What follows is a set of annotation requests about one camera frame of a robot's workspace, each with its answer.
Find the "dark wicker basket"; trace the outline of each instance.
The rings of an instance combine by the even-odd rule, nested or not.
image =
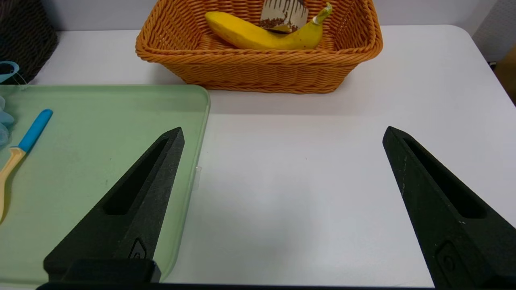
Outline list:
[[[56,31],[40,0],[0,0],[0,61],[14,61],[20,66],[19,75],[3,84],[31,81],[56,45]],[[0,73],[9,73],[6,70],[10,68],[0,67]]]

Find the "basket rim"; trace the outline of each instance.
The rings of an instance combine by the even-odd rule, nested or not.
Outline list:
[[[161,5],[166,0],[159,0],[153,8]],[[294,61],[291,65],[305,65],[315,63],[344,63],[350,65],[353,63],[361,63],[376,57],[383,48],[383,39],[380,30],[380,24],[376,15],[373,0],[359,0],[363,4],[368,17],[369,40],[368,45],[354,47],[343,50],[242,50],[242,49],[224,49],[224,50],[162,50],[156,49],[148,45],[147,31],[151,31],[153,25],[150,17],[146,20],[136,39],[137,55],[149,62],[159,62],[163,64],[197,64],[197,65],[213,65],[216,63],[228,64],[228,58],[231,64],[263,64],[263,57],[267,57],[267,63],[278,65],[287,65],[285,61]]]

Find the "orange wicker basket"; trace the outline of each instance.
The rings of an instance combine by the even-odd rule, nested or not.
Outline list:
[[[329,0],[323,39],[314,50],[239,50],[217,37],[204,14],[224,11],[257,24],[263,0],[159,0],[136,41],[136,53],[188,84],[207,89],[327,93],[383,47],[373,0]],[[305,0],[309,19],[324,0]]]

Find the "white wall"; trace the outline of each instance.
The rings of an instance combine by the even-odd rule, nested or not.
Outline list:
[[[374,0],[382,25],[454,24],[471,35],[496,0]],[[43,0],[58,30],[140,29],[156,0]]]
[[[453,24],[473,35],[497,0],[374,0],[381,25]]]
[[[516,44],[516,1],[498,0],[473,40],[486,60],[502,59]]]

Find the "blue handle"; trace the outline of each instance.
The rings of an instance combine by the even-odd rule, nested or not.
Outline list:
[[[36,140],[38,140],[43,129],[45,129],[45,126],[49,122],[53,113],[54,112],[50,109],[45,109],[39,113],[38,117],[34,120],[34,123],[30,126],[29,130],[25,133],[25,136],[18,145],[20,149],[27,153],[30,151],[34,143],[36,143]]]

